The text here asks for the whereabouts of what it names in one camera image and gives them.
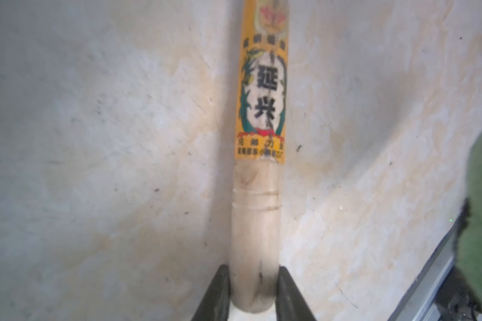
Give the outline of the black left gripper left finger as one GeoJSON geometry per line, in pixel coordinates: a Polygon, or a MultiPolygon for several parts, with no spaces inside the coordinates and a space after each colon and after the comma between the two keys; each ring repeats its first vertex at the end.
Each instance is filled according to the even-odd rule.
{"type": "Polygon", "coordinates": [[[229,266],[222,264],[212,278],[191,321],[227,321],[230,312],[229,266]]]}

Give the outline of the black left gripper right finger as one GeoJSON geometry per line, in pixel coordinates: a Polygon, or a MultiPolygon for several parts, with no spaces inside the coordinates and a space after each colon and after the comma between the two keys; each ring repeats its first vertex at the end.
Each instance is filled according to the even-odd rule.
{"type": "Polygon", "coordinates": [[[289,270],[280,266],[275,300],[277,321],[316,321],[289,270]]]}

